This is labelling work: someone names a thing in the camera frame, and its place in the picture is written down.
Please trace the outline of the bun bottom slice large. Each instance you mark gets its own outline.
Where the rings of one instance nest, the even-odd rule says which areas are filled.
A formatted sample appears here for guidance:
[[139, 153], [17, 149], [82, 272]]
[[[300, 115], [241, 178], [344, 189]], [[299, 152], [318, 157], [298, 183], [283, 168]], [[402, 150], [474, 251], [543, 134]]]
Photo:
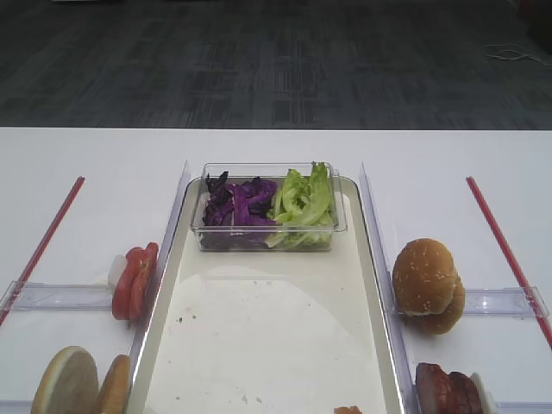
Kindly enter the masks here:
[[80, 346], [61, 349], [42, 375], [31, 413], [89, 413], [99, 391], [97, 366]]

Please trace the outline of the green lettuce leaves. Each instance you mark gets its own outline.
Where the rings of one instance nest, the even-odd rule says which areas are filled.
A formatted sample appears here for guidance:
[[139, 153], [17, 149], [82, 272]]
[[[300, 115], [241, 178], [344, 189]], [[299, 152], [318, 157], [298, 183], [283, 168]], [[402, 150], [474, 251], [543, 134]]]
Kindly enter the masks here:
[[[285, 227], [325, 229], [334, 225], [332, 214], [333, 191], [329, 184], [329, 169], [322, 162], [314, 162], [310, 176], [304, 176], [296, 169], [288, 171], [267, 216]], [[268, 236], [266, 243], [273, 249], [326, 250], [331, 239], [331, 233], [323, 230], [281, 231]]]

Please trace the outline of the rear tomato slice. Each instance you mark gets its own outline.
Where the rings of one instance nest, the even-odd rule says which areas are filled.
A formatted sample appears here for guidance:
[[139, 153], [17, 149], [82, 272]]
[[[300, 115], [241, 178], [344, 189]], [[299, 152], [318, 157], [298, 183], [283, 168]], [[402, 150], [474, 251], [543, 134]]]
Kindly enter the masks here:
[[151, 275], [156, 268], [159, 246], [149, 242], [135, 257], [137, 271], [132, 281], [129, 301], [129, 319], [138, 320], [146, 308], [146, 292]]

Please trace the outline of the white tomato holder block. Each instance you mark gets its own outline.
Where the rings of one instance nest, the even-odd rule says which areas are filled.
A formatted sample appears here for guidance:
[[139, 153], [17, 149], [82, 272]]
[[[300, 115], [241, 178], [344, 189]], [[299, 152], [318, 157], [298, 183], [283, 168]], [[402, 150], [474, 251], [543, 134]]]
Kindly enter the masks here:
[[108, 286], [109, 288], [114, 291], [116, 289], [116, 286], [122, 277], [122, 274], [124, 270], [126, 269], [128, 265], [128, 261], [125, 256], [118, 254], [115, 259], [113, 260], [110, 270], [108, 272]]

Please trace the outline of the front tomato slice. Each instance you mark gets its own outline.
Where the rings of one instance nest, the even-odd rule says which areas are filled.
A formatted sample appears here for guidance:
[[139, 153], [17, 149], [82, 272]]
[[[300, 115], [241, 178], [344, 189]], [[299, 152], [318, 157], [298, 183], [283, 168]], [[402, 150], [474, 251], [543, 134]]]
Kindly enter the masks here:
[[144, 257], [143, 248], [132, 248], [125, 256], [127, 265], [117, 282], [111, 306], [112, 315], [117, 320], [137, 320], [141, 316], [143, 288], [138, 279]]

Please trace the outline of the front meat patty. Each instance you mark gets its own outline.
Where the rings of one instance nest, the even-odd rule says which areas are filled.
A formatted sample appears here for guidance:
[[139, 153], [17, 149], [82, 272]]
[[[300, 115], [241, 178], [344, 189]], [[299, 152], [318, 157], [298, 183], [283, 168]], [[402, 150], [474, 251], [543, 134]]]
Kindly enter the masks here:
[[419, 363], [416, 368], [416, 388], [422, 413], [453, 412], [454, 404], [449, 376], [439, 365]]

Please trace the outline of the meat patty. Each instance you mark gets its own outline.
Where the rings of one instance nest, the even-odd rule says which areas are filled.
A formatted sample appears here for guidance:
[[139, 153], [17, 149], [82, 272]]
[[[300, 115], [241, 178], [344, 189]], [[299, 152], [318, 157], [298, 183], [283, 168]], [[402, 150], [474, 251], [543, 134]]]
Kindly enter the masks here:
[[455, 413], [482, 414], [482, 403], [474, 382], [460, 372], [451, 372], [448, 378], [451, 383]]
[[419, 363], [416, 368], [416, 388], [422, 413], [453, 412], [454, 404], [449, 376], [439, 365]]

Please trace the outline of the rear meat patty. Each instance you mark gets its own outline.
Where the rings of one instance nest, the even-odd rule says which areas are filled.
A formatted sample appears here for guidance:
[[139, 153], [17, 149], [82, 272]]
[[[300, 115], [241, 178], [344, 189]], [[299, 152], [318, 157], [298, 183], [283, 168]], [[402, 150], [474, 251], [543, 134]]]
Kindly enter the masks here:
[[451, 372], [448, 378], [451, 383], [455, 413], [482, 414], [482, 403], [474, 382], [460, 372]]

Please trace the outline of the white meat holder block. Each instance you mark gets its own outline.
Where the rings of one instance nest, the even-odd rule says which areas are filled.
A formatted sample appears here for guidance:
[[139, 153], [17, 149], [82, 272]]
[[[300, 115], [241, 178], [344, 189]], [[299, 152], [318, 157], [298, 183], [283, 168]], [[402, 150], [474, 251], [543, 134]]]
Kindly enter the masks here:
[[478, 373], [472, 373], [470, 380], [473, 381], [477, 388], [482, 411], [484, 414], [497, 414], [498, 406], [496, 405], [492, 394], [485, 388], [482, 378]]

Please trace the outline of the purple cabbage leaves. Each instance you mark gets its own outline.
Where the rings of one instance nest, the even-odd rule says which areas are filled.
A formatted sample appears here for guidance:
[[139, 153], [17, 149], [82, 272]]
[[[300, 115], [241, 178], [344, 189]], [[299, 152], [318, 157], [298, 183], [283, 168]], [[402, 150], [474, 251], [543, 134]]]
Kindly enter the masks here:
[[268, 218], [276, 195], [277, 184], [255, 177], [242, 184], [228, 184], [229, 172], [205, 178], [210, 197], [205, 205], [203, 222], [206, 226], [274, 226]]

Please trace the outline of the white rectangular tray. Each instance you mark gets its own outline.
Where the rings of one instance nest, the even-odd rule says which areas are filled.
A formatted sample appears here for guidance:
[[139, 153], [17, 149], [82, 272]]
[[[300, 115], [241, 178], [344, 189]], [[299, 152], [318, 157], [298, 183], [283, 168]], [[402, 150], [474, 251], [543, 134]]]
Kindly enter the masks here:
[[198, 248], [189, 184], [129, 397], [131, 413], [400, 413], [356, 183], [328, 252]]

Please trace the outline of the sesame bun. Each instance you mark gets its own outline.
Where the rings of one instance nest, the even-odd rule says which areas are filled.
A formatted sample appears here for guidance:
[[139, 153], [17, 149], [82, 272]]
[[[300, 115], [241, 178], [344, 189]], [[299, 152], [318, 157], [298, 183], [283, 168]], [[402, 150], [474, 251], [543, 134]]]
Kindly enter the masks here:
[[438, 315], [453, 298], [457, 272], [453, 255], [430, 238], [409, 241], [392, 269], [397, 305], [408, 316]]
[[461, 318], [466, 291], [458, 273], [413, 281], [405, 290], [403, 312], [429, 335], [448, 333]]

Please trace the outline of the sesame bun top lower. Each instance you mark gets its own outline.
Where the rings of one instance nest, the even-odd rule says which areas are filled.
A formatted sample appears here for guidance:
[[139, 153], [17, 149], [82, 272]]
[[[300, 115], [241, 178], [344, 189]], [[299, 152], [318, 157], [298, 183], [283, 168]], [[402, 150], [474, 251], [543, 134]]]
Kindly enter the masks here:
[[448, 333], [461, 318], [466, 291], [458, 273], [413, 281], [405, 290], [403, 312], [429, 335]]

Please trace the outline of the left red strip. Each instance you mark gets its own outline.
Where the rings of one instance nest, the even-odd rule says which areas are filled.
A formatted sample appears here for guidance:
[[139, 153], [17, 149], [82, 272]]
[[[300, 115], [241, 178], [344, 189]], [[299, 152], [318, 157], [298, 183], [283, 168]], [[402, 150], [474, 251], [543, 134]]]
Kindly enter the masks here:
[[28, 282], [32, 272], [34, 271], [36, 265], [38, 264], [41, 256], [44, 254], [45, 250], [47, 249], [49, 242], [53, 238], [53, 235], [55, 234], [62, 220], [64, 219], [66, 213], [70, 209], [74, 199], [78, 195], [84, 182], [85, 182], [85, 177], [83, 176], [77, 177], [77, 179], [75, 180], [72, 186], [72, 189], [69, 191], [64, 202], [58, 209], [55, 217], [53, 218], [50, 225], [48, 226], [47, 231], [45, 232], [38, 246], [36, 247], [33, 254], [31, 255], [27, 265], [24, 267], [19, 278], [15, 281], [14, 287], [6, 292], [8, 296], [3, 302], [3, 304], [1, 305], [1, 322], [0, 322], [1, 325], [3, 325], [5, 319], [10, 314], [10, 311], [16, 299], [18, 298], [22, 288]]

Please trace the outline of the bun bottom slice small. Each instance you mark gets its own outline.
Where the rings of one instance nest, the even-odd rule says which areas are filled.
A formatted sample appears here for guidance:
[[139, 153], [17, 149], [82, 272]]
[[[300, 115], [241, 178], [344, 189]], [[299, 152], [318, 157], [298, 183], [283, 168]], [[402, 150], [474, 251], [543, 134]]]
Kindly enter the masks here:
[[91, 413], [121, 414], [129, 390], [130, 358], [118, 355], [111, 363]]

